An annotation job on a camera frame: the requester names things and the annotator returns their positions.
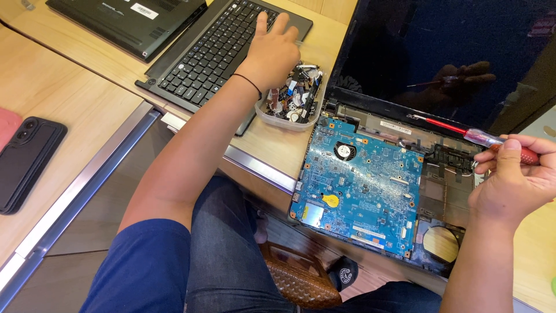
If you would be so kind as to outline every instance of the open laptop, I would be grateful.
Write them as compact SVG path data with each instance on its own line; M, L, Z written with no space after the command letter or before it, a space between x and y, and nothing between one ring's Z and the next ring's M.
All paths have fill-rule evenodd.
M554 106L554 28L535 25L555 8L509 2L359 0L290 221L448 277L467 198L482 181L473 155L483 147L413 117L499 135Z
M145 62L207 9L204 0L48 0L46 5Z
M309 19L263 1L215 0L148 69L145 74L149 79L135 84L195 113L247 56L261 11L269 15L269 28L278 14L287 12L290 22L286 27L297 27L300 41L312 26ZM236 135L242 136L254 117L253 107Z

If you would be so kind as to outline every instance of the laptop motherboard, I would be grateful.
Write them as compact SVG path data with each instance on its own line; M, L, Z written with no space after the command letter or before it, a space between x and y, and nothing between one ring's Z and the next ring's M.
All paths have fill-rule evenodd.
M315 128L290 217L371 250L409 258L423 157L328 118Z

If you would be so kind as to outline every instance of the smartphone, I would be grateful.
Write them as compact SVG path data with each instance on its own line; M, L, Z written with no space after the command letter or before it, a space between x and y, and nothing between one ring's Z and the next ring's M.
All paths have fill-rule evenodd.
M23 121L0 152L0 214L16 213L67 133L60 123Z

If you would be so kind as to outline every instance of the cooling fan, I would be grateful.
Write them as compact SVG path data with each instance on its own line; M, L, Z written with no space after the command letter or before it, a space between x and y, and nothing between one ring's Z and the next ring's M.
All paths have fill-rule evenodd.
M334 145L334 154L342 161L349 161L357 155L357 148L352 145L337 141Z

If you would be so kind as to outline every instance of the blue jeans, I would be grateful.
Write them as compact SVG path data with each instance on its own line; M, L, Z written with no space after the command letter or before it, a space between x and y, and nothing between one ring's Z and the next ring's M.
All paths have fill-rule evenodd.
M253 234L256 212L238 187L213 177L193 210L187 312L295 312L274 284ZM379 289L314 313L431 313L440 296L410 282Z

